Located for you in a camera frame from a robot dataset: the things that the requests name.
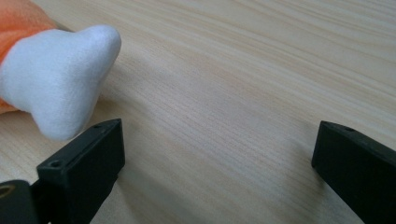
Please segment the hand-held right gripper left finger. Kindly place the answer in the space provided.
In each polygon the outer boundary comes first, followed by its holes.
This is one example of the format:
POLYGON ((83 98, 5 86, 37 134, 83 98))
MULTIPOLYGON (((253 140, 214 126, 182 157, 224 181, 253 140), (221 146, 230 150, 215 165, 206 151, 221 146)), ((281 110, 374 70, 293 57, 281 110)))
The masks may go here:
POLYGON ((36 167, 39 218, 45 224, 90 224, 124 164, 121 120, 91 126, 36 167))

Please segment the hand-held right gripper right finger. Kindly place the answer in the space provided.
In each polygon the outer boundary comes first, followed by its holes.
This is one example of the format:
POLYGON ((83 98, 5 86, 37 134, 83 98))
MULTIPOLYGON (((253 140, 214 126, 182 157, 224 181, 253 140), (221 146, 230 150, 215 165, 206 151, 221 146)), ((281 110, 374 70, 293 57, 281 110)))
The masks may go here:
POLYGON ((312 167, 365 224, 396 224, 396 151, 322 121, 312 167))

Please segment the orange and white plush toy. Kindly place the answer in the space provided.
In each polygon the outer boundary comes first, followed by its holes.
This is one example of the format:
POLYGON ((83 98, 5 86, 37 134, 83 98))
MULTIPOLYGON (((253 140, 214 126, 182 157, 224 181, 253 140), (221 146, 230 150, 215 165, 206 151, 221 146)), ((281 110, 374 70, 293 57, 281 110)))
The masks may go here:
POLYGON ((0 114, 25 111, 48 138, 73 138, 120 47, 111 26, 66 31, 31 0, 0 0, 0 114))

